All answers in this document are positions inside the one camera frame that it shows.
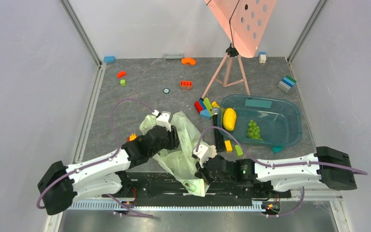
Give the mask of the green avocado plastic bag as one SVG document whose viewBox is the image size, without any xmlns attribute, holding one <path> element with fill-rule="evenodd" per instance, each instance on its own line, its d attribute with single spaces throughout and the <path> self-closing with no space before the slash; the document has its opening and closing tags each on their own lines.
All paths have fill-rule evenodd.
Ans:
<svg viewBox="0 0 371 232">
<path fill-rule="evenodd" d="M 154 155 L 153 159 L 173 175 L 188 194 L 204 197 L 209 186 L 203 179 L 195 177 L 198 160 L 192 157 L 201 132 L 182 111 L 172 116 L 171 124 L 177 128 L 179 147 L 175 150 L 163 149 Z"/>
</svg>

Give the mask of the green fake fruit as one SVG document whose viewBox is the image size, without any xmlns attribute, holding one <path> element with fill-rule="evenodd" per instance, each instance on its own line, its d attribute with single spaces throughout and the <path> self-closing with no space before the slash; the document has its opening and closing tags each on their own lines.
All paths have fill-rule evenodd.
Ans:
<svg viewBox="0 0 371 232">
<path fill-rule="evenodd" d="M 254 120 L 249 121 L 246 135 L 250 139 L 262 140 L 260 127 Z"/>
</svg>

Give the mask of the yellow fake mango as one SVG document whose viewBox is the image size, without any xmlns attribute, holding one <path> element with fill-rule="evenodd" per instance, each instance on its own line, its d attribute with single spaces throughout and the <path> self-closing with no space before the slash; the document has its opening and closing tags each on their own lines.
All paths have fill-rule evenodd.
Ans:
<svg viewBox="0 0 371 232">
<path fill-rule="evenodd" d="M 233 108 L 226 108 L 223 113 L 223 128 L 227 131 L 234 131 L 237 120 L 236 111 Z"/>
</svg>

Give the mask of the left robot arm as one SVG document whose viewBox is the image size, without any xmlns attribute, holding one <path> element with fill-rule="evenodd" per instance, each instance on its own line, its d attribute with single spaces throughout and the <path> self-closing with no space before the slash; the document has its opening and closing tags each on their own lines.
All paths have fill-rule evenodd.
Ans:
<svg viewBox="0 0 371 232">
<path fill-rule="evenodd" d="M 175 126 L 169 130 L 154 126 L 145 135 L 101 157 L 79 164 L 54 162 L 38 182 L 37 207 L 52 216 L 79 200 L 106 194 L 127 197 L 132 192 L 132 183 L 126 171 L 147 163 L 164 149 L 177 149 L 179 144 Z"/>
</svg>

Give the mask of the yellow wooden block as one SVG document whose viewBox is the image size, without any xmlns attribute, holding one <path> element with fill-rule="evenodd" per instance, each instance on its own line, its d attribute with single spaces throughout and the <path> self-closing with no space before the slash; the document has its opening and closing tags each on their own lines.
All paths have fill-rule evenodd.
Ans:
<svg viewBox="0 0 371 232">
<path fill-rule="evenodd" d="M 224 145 L 225 145 L 225 150 L 226 152 L 232 152 L 233 151 L 233 148 L 232 148 L 232 143 L 230 140 L 225 140 L 224 141 Z"/>
</svg>

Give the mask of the black microphone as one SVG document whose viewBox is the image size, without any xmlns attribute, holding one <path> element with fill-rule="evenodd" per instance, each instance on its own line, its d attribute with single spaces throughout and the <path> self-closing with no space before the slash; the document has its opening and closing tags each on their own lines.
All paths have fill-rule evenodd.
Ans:
<svg viewBox="0 0 371 232">
<path fill-rule="evenodd" d="M 225 144 L 224 144 L 224 137 L 221 134 L 220 130 L 217 128 L 218 125 L 218 114 L 219 114 L 219 107 L 212 107 L 211 112 L 213 114 L 212 121 L 214 128 L 214 141 L 215 141 L 215 147 L 217 150 L 217 153 L 224 152 L 225 151 Z"/>
</svg>

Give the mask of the red small block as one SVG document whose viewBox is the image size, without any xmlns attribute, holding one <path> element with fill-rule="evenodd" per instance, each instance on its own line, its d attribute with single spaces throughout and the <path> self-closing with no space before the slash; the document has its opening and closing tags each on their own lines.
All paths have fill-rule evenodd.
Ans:
<svg viewBox="0 0 371 232">
<path fill-rule="evenodd" d="M 196 111 L 200 114 L 201 111 L 204 110 L 203 106 L 201 105 L 200 101 L 195 101 L 194 102 L 194 107 L 196 109 Z"/>
</svg>

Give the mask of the blue lego block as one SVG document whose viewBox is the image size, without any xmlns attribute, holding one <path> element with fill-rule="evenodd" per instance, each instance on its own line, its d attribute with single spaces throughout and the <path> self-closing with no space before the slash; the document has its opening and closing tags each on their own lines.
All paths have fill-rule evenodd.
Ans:
<svg viewBox="0 0 371 232">
<path fill-rule="evenodd" d="M 204 109 L 204 110 L 200 111 L 200 116 L 202 118 L 205 118 L 205 119 L 212 119 L 213 115 L 212 115 L 210 110 Z"/>
</svg>

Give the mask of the yellow triangular block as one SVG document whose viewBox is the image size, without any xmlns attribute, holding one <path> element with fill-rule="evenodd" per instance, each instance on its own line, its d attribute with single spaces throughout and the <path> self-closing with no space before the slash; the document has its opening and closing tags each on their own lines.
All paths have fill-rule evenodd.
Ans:
<svg viewBox="0 0 371 232">
<path fill-rule="evenodd" d="M 212 102 L 211 106 L 213 108 L 219 108 L 220 106 L 217 104 L 217 102 Z"/>
</svg>

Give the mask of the teal small block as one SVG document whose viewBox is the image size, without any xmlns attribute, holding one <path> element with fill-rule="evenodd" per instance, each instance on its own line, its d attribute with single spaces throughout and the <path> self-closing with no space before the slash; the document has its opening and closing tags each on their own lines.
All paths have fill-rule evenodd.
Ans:
<svg viewBox="0 0 371 232">
<path fill-rule="evenodd" d="M 285 149 L 285 147 L 282 147 L 282 146 L 274 146 L 274 147 L 271 148 L 271 150 L 274 154 L 279 153 L 279 152 L 283 151 L 284 149 Z"/>
</svg>

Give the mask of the teal plastic tub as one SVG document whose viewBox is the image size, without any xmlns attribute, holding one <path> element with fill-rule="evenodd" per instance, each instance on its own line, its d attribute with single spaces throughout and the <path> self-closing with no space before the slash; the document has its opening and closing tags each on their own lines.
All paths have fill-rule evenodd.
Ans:
<svg viewBox="0 0 371 232">
<path fill-rule="evenodd" d="M 282 99 L 232 94 L 220 103 L 218 125 L 223 126 L 223 113 L 226 108 L 233 108 L 237 114 L 233 135 L 240 143 L 261 146 L 296 145 L 302 138 L 301 115 L 298 107 Z M 247 137 L 250 120 L 260 127 L 262 140 Z"/>
</svg>

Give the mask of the red arch block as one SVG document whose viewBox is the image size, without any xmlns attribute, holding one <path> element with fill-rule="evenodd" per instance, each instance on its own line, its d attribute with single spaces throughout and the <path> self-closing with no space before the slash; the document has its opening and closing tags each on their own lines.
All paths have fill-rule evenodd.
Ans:
<svg viewBox="0 0 371 232">
<path fill-rule="evenodd" d="M 122 77 L 124 77 L 125 75 L 127 75 L 127 73 L 125 72 L 125 71 L 120 71 L 120 72 L 118 72 L 117 73 L 117 78 L 122 78 Z"/>
</svg>

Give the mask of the pink tripod stand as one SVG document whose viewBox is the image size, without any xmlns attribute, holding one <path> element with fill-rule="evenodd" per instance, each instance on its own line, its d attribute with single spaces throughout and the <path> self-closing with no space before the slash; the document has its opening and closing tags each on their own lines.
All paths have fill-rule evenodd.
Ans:
<svg viewBox="0 0 371 232">
<path fill-rule="evenodd" d="M 239 67 L 240 67 L 240 71 L 241 71 L 241 74 L 242 74 L 242 78 L 240 80 L 237 80 L 237 81 L 234 81 L 234 82 L 229 82 L 231 68 L 232 68 L 233 60 L 234 60 L 235 57 L 237 58 L 237 61 L 238 61 Z M 217 78 L 217 76 L 219 75 L 219 73 L 220 73 L 222 67 L 224 66 L 224 64 L 226 64 L 226 71 L 225 71 L 225 75 L 224 75 L 224 80 L 221 81 L 220 79 Z M 226 49 L 225 55 L 223 56 L 219 66 L 215 70 L 213 76 L 211 77 L 211 79 L 210 79 L 206 89 L 204 90 L 202 96 L 200 97 L 200 99 L 204 99 L 206 97 L 206 95 L 207 95 L 207 93 L 208 93 L 209 89 L 211 88 L 214 81 L 217 81 L 218 83 L 222 84 L 223 87 L 230 87 L 230 86 L 233 86 L 233 85 L 236 85 L 236 84 L 244 83 L 246 93 L 248 95 L 251 95 L 250 88 L 249 88 L 248 81 L 247 81 L 247 77 L 246 77 L 245 70 L 244 70 L 244 67 L 243 67 L 242 57 L 239 54 L 238 50 L 234 47 L 233 43 L 230 43 L 229 47 Z"/>
</svg>

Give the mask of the grey blue green brick stack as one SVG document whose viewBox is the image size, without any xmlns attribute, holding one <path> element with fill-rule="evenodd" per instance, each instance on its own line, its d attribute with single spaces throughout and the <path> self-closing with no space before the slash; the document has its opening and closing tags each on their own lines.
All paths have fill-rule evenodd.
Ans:
<svg viewBox="0 0 371 232">
<path fill-rule="evenodd" d="M 292 87 L 295 86 L 296 80 L 290 77 L 289 75 L 286 75 L 277 85 L 279 89 L 281 89 L 284 92 L 288 92 Z"/>
</svg>

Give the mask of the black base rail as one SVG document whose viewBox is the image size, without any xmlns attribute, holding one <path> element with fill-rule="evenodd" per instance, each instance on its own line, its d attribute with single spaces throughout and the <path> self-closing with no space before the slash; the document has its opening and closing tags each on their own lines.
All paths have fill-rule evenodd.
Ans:
<svg viewBox="0 0 371 232">
<path fill-rule="evenodd" d="M 135 173 L 123 176 L 124 184 L 117 199 L 134 198 L 137 206 L 249 206 L 252 200 L 291 198 L 291 192 L 276 192 L 270 182 L 240 187 L 227 182 L 213 182 L 204 197 L 189 194 L 169 173 Z"/>
</svg>

